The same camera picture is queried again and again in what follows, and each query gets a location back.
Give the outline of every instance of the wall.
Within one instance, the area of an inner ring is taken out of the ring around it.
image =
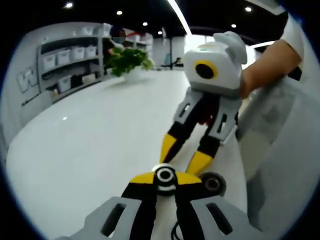
[[[214,38],[212,36],[204,35],[186,35],[182,37],[174,37],[172,39],[172,61],[177,58],[181,58],[184,54],[192,48],[204,44],[206,42],[212,42]],[[256,61],[259,52],[255,51],[249,46],[246,47],[247,53],[247,64],[242,65],[242,69],[247,68],[254,61]],[[163,65],[165,62],[166,55],[170,52],[170,40],[167,39],[165,45],[163,45],[162,38],[156,38],[153,40],[152,46],[152,59],[156,66]]]
[[[162,38],[156,38],[153,40],[152,46],[152,59],[156,66],[163,65],[166,55],[170,53],[170,40],[167,39],[165,45],[163,45]],[[172,61],[177,58],[182,58],[185,54],[185,37],[179,36],[172,39]]]
[[[25,93],[21,93],[17,83],[17,75],[36,65],[37,47],[47,37],[47,41],[65,39],[73,36],[84,26],[96,26],[99,23],[67,22],[45,26],[27,33],[17,46],[4,77],[1,94],[1,121],[3,135],[8,146],[17,133],[22,129],[20,120],[21,104],[33,98],[39,93],[38,85],[31,87]]]

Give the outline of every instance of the white table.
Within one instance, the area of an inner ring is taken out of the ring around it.
[[[189,84],[182,71],[149,74],[142,82],[111,80],[66,97],[13,140],[8,178],[25,213],[46,238],[78,231],[89,213],[120,196],[131,178],[159,162],[163,136]],[[197,126],[172,161],[177,170],[186,169],[205,128]],[[210,170],[225,178],[224,198],[246,213],[246,181],[234,137],[218,151]],[[169,239],[174,207],[170,198],[157,205],[163,214],[157,215],[152,239]]]

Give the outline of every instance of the ceiling light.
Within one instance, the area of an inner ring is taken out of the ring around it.
[[[172,7],[173,11],[175,12],[175,14],[177,15],[177,17],[179,18],[185,32],[187,35],[192,35],[190,27],[184,17],[184,15],[182,14],[178,4],[176,3],[175,0],[167,0],[168,3],[170,4],[170,6]]]
[[[65,7],[66,9],[70,9],[70,8],[72,8],[73,6],[74,6],[74,3],[71,2],[71,1],[68,1],[68,2],[64,5],[64,7]]]
[[[250,47],[255,49],[255,48],[260,48],[260,47],[264,47],[264,46],[269,46],[271,44],[273,44],[275,41],[266,41],[266,42],[262,42],[262,43],[258,43],[255,45],[251,45]]]

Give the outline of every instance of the yellow circle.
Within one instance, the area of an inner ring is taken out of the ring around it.
[[[196,68],[196,66],[199,65],[199,64],[206,65],[213,71],[213,77],[211,77],[209,79],[214,79],[214,78],[217,77],[218,70],[217,70],[216,66],[212,62],[210,62],[208,60],[198,60],[198,61],[195,62],[194,68]]]

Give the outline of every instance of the white shelving unit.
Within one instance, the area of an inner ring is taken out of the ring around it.
[[[70,61],[69,63],[67,63],[67,64],[56,65],[56,66],[53,67],[53,68],[50,68],[50,69],[48,69],[48,70],[42,71],[42,75],[43,75],[43,74],[47,74],[47,73],[49,73],[49,72],[51,72],[51,71],[54,71],[54,70],[56,70],[56,69],[63,68],[63,67],[65,67],[65,66],[71,65],[71,64],[76,64],[76,63],[81,63],[81,62],[85,62],[85,61],[95,60],[95,59],[98,59],[98,58],[99,58],[99,56],[94,56],[94,57],[90,57],[90,58],[83,58],[83,59],[78,59],[78,60],[71,60],[71,61]]]
[[[80,90],[85,87],[88,87],[92,84],[101,82],[101,80],[105,79],[105,70],[104,70],[104,55],[103,55],[103,39],[109,39],[109,30],[111,28],[111,25],[107,23],[103,23],[97,27],[94,28],[92,35],[82,35],[83,33],[80,33],[76,36],[65,38],[65,39],[59,39],[54,40],[50,42],[45,42],[38,46],[37,48],[37,77],[39,80],[39,90],[40,93],[47,90],[48,87],[54,85],[58,82],[58,79],[51,79],[51,75],[54,75],[58,73],[59,71],[64,71],[64,75],[74,75],[78,74],[72,68],[72,65],[74,66],[81,66],[82,64],[85,66],[88,64],[88,62],[93,62],[98,65],[98,79],[96,81],[93,81],[91,83],[83,84],[81,86],[71,88],[70,90],[67,90],[66,92],[63,92],[59,94],[58,96],[53,97],[52,102],[55,103],[59,101],[60,99]],[[124,28],[125,32],[132,33],[132,30]],[[133,48],[139,48],[144,49],[147,51],[150,55],[152,54],[152,43],[153,43],[153,37],[151,34],[147,33],[146,41],[137,41],[136,39],[130,39],[127,38],[125,40],[126,45]],[[90,58],[83,58],[83,59],[77,59],[72,60],[68,62],[67,64],[62,65],[56,65],[53,68],[50,69],[44,69],[43,66],[43,57],[57,54],[60,51],[71,49],[72,47],[76,46],[97,46],[97,55]]]

